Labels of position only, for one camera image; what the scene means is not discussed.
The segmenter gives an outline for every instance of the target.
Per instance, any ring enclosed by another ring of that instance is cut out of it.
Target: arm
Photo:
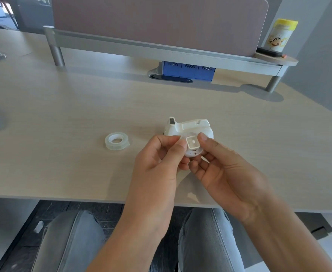
[[[236,152],[199,134],[205,150],[190,170],[214,200],[245,227],[269,270],[328,271],[332,261],[312,234],[278,198],[264,174]]]
[[[137,155],[122,216],[87,272],[148,271],[173,211],[177,170],[188,170],[185,140],[154,136]]]

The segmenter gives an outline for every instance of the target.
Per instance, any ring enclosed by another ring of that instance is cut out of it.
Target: person's right hand
[[[204,149],[190,162],[192,173],[201,180],[210,196],[225,211],[246,223],[272,193],[267,177],[235,151],[205,134],[197,139]]]

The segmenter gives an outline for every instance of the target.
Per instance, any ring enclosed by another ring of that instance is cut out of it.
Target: fingernail
[[[176,144],[182,146],[185,150],[187,149],[187,142],[185,139],[180,139],[176,142]]]
[[[203,141],[207,141],[208,137],[204,133],[200,133],[200,138]]]

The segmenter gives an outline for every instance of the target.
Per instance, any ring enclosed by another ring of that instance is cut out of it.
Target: forearm
[[[332,261],[291,208],[275,195],[244,223],[271,272],[328,271]]]
[[[156,233],[123,217],[87,272],[148,271],[159,243]]]

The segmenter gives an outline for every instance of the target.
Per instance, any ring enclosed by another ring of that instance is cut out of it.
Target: person's left hand
[[[168,229],[176,193],[176,174],[188,170],[186,140],[157,135],[138,153],[122,221],[136,224],[161,240]]]

